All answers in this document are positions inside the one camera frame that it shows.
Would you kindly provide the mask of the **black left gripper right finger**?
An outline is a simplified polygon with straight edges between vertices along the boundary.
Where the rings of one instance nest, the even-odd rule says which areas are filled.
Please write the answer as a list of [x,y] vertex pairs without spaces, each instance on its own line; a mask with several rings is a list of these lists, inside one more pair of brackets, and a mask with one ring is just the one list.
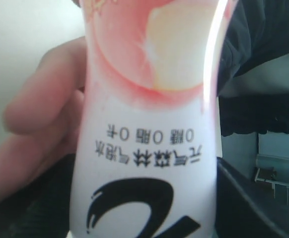
[[218,158],[215,228],[220,238],[289,238],[289,208]]

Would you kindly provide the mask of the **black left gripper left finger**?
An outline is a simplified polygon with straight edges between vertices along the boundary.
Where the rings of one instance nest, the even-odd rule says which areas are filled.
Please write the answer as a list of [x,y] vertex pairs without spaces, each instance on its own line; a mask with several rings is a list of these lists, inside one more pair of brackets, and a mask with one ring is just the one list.
[[65,238],[75,155],[0,202],[0,238]]

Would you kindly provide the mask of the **black sleeved forearm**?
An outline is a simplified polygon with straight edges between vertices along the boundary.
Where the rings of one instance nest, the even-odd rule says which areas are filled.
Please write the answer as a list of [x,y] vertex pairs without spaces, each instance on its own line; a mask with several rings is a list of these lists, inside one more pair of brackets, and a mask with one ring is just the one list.
[[289,135],[289,0],[240,0],[218,76],[221,134]]

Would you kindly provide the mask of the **open human hand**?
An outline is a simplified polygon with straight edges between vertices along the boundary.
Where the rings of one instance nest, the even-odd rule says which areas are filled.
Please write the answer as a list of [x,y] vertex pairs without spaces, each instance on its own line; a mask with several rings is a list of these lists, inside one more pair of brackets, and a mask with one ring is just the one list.
[[3,122],[10,136],[0,145],[0,201],[75,151],[86,64],[84,37],[49,50],[7,105]]

